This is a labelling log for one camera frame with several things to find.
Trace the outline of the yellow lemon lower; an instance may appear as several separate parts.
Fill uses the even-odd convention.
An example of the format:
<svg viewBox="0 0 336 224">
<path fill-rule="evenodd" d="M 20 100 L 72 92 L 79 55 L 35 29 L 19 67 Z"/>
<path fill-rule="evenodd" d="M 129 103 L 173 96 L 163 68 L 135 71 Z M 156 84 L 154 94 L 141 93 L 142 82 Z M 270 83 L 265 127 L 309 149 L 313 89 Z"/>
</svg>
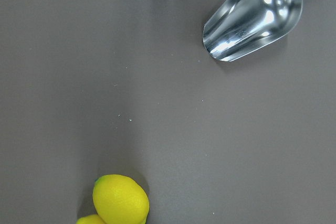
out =
<svg viewBox="0 0 336 224">
<path fill-rule="evenodd" d="M 76 224 L 105 224 L 105 222 L 98 214 L 92 214 L 79 218 Z"/>
</svg>

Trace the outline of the metal ice scoop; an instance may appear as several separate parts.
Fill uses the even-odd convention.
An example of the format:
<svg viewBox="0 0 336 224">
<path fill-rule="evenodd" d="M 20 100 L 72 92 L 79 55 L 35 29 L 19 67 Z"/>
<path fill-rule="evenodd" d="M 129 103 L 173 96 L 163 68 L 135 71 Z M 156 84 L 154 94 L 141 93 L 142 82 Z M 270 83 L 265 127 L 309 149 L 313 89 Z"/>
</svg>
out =
<svg viewBox="0 0 336 224">
<path fill-rule="evenodd" d="M 204 24 L 203 46 L 231 62 L 286 36 L 301 18 L 303 0 L 226 0 Z"/>
</svg>

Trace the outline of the yellow lemon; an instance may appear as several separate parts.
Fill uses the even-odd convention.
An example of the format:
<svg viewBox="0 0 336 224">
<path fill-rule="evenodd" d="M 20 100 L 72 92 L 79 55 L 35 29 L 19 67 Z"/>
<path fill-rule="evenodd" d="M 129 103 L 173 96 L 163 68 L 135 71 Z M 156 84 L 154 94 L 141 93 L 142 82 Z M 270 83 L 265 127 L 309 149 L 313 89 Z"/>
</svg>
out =
<svg viewBox="0 0 336 224">
<path fill-rule="evenodd" d="M 105 224 L 105 222 L 98 214 L 92 214 L 79 218 L 76 224 Z"/>
<path fill-rule="evenodd" d="M 101 176 L 94 183 L 92 199 L 97 214 L 105 223 L 146 223 L 149 198 L 128 176 Z"/>
</svg>

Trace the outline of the yellow lemon upper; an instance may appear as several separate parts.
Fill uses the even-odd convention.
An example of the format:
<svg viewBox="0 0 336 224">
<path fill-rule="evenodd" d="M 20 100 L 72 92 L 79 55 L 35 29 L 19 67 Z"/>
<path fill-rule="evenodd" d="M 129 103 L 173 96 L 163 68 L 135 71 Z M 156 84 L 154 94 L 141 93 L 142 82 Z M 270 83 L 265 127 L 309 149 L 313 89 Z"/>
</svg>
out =
<svg viewBox="0 0 336 224">
<path fill-rule="evenodd" d="M 92 199 L 97 214 L 105 223 L 146 223 L 149 198 L 128 176 L 101 176 L 94 183 Z"/>
</svg>

